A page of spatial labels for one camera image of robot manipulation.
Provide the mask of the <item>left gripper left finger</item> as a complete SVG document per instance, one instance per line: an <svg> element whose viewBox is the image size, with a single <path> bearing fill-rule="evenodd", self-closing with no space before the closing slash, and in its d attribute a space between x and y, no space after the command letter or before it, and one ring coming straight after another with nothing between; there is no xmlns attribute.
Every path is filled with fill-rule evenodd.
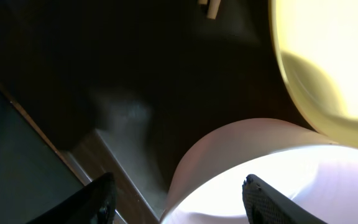
<svg viewBox="0 0 358 224"><path fill-rule="evenodd" d="M28 224L108 224L116 214L116 185L107 172Z"/></svg>

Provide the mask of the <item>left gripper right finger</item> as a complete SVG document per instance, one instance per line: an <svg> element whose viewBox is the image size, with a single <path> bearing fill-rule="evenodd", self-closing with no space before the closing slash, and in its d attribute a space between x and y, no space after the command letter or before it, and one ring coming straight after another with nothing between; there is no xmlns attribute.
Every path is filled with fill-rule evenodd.
<svg viewBox="0 0 358 224"><path fill-rule="evenodd" d="M250 224L325 224L254 174L244 180L242 201Z"/></svg>

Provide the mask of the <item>white bowl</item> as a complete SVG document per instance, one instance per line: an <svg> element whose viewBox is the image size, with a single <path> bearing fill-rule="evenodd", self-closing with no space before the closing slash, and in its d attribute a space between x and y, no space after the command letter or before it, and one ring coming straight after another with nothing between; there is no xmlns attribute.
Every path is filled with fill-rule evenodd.
<svg viewBox="0 0 358 224"><path fill-rule="evenodd" d="M242 185L254 174L326 223L358 223L358 149L295 124L238 121L179 162L162 223L247 223Z"/></svg>

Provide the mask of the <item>dark brown serving tray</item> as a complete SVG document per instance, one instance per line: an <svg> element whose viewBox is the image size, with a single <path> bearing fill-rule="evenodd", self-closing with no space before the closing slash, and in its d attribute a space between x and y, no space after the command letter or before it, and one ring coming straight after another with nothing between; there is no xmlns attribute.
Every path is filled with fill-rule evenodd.
<svg viewBox="0 0 358 224"><path fill-rule="evenodd" d="M118 214L157 223L173 173L211 131L250 118L307 128L283 84L268 1L0 1L0 89Z"/></svg>

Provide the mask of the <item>yellow plate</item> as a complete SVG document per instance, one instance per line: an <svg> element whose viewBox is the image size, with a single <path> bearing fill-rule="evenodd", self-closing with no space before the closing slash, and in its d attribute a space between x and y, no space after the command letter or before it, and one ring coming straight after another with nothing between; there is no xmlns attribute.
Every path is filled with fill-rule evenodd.
<svg viewBox="0 0 358 224"><path fill-rule="evenodd" d="M302 117L358 148L358 0L273 0L269 16L280 73Z"/></svg>

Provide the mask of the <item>upper wooden chopstick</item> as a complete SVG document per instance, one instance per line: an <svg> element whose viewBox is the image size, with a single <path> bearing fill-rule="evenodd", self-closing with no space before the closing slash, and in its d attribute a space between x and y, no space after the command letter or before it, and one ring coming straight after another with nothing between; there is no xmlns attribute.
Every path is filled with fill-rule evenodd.
<svg viewBox="0 0 358 224"><path fill-rule="evenodd" d="M210 0L206 17L208 19L215 19L218 14L221 0Z"/></svg>

